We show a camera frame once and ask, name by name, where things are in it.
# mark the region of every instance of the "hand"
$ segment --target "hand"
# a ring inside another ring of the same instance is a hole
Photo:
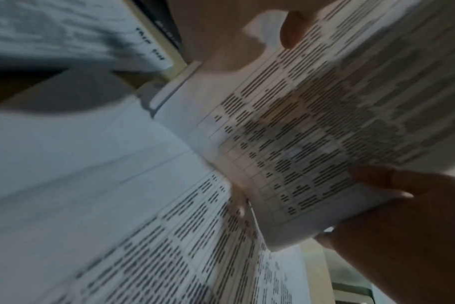
[[[413,195],[336,226],[316,239],[397,304],[455,303],[455,177],[358,167],[354,179]]]
[[[335,0],[168,0],[169,9],[193,59],[214,54],[257,15],[289,12],[281,28],[285,48],[293,48],[316,20],[319,10]]]

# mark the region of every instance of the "printed page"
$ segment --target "printed page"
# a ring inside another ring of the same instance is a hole
[[[0,0],[1,70],[86,64],[155,72],[173,62],[121,0]]]
[[[258,60],[213,58],[155,116],[245,189],[269,248],[386,201],[351,164],[455,165],[455,1],[340,1],[293,50],[273,16],[247,29]]]
[[[310,303],[300,249],[267,250],[246,197],[129,92],[68,71],[0,109],[0,303]]]

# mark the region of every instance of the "white paper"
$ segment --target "white paper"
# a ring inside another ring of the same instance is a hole
[[[0,303],[309,303],[300,249],[269,252],[246,197],[129,91],[70,71],[0,107]]]
[[[246,29],[258,60],[228,73],[213,58],[155,116],[245,189],[271,249],[386,200],[353,163],[455,165],[455,1],[337,2],[291,51],[282,19]]]
[[[123,0],[0,0],[0,70],[78,65],[154,72],[173,63]]]

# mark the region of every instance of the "paper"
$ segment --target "paper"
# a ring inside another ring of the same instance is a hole
[[[0,70],[155,72],[172,60],[122,0],[0,0]]]
[[[386,201],[353,163],[455,165],[455,1],[337,2],[291,51],[273,20],[246,30],[258,60],[216,74],[214,58],[155,116],[245,188],[269,248]]]
[[[0,303],[309,303],[300,249],[242,228],[245,196],[128,92],[68,71],[0,108]]]

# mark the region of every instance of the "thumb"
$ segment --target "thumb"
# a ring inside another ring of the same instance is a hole
[[[294,48],[316,21],[317,13],[289,12],[281,27],[281,44],[286,49]]]

